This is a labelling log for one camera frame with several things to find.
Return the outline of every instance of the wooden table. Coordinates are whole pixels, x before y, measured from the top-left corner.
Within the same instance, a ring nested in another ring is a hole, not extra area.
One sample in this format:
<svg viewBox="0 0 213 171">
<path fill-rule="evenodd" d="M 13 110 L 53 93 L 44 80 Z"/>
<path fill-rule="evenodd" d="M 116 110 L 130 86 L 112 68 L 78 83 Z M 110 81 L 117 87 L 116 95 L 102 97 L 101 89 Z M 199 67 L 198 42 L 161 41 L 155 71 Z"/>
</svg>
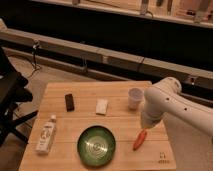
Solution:
<svg viewBox="0 0 213 171">
<path fill-rule="evenodd" d="M 128 109 L 128 90 L 150 86 L 148 81 L 72 82 L 47 85 L 29 144 L 20 165 L 21 171 L 80 171 L 89 170 L 82 165 L 77 153 L 80 134 L 93 125 L 102 125 L 112 131 L 116 150 L 112 161 L 97 170 L 171 170 L 175 159 L 163 122 L 148 130 L 144 144 L 137 150 L 132 145 L 140 127 L 140 109 Z M 66 112 L 64 95 L 72 93 L 75 111 Z M 95 114 L 98 98 L 109 101 L 106 116 Z M 46 156 L 36 154 L 35 147 L 42 127 L 50 116 L 57 116 L 57 132 L 51 151 Z"/>
</svg>

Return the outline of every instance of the black chair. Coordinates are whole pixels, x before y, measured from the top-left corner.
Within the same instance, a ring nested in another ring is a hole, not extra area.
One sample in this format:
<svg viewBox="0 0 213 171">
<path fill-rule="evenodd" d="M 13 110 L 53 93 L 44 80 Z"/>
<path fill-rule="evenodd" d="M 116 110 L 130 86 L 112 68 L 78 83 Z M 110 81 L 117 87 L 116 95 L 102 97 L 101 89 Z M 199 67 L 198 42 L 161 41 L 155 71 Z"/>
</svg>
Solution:
<svg viewBox="0 0 213 171">
<path fill-rule="evenodd" d="M 7 135 L 13 133 L 25 143 L 28 138 L 19 132 L 16 127 L 37 115 L 37 111 L 13 119 L 13 111 L 18 107 L 17 102 L 30 102 L 32 93 L 24 88 L 28 80 L 17 72 L 8 60 L 0 46 L 0 146 Z"/>
</svg>

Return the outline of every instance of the toy carrot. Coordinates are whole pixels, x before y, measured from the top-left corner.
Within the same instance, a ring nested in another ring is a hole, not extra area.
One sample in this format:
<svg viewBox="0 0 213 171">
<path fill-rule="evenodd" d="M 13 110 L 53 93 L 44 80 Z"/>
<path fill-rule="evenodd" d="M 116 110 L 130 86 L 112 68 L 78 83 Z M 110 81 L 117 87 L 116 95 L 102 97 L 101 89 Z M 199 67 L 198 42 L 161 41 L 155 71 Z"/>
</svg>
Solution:
<svg viewBox="0 0 213 171">
<path fill-rule="evenodd" d="M 146 139 L 146 135 L 147 135 L 147 132 L 145 129 L 143 129 L 133 144 L 134 151 L 137 150 L 143 144 L 144 140 Z"/>
</svg>

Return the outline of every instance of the black eraser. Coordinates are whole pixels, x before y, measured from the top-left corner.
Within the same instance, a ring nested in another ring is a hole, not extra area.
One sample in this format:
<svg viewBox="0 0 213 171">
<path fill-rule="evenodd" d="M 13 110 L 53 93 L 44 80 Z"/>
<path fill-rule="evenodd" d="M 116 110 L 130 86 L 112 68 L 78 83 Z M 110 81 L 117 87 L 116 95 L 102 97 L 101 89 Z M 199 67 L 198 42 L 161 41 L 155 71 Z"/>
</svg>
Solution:
<svg viewBox="0 0 213 171">
<path fill-rule="evenodd" d="M 66 109 L 67 112 L 75 110 L 74 100 L 72 94 L 65 95 Z"/>
</svg>

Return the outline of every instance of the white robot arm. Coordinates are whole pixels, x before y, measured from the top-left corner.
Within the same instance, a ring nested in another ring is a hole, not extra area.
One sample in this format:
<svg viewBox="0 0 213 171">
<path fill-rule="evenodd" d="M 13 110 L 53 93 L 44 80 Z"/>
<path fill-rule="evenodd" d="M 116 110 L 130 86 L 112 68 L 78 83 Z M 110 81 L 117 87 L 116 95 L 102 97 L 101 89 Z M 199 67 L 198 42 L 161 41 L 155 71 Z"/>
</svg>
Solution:
<svg viewBox="0 0 213 171">
<path fill-rule="evenodd" d="M 213 137 L 213 109 L 194 103 L 180 95 L 180 82 L 167 77 L 145 90 L 145 104 L 141 114 L 142 128 L 159 123 L 163 113 L 170 113 Z"/>
</svg>

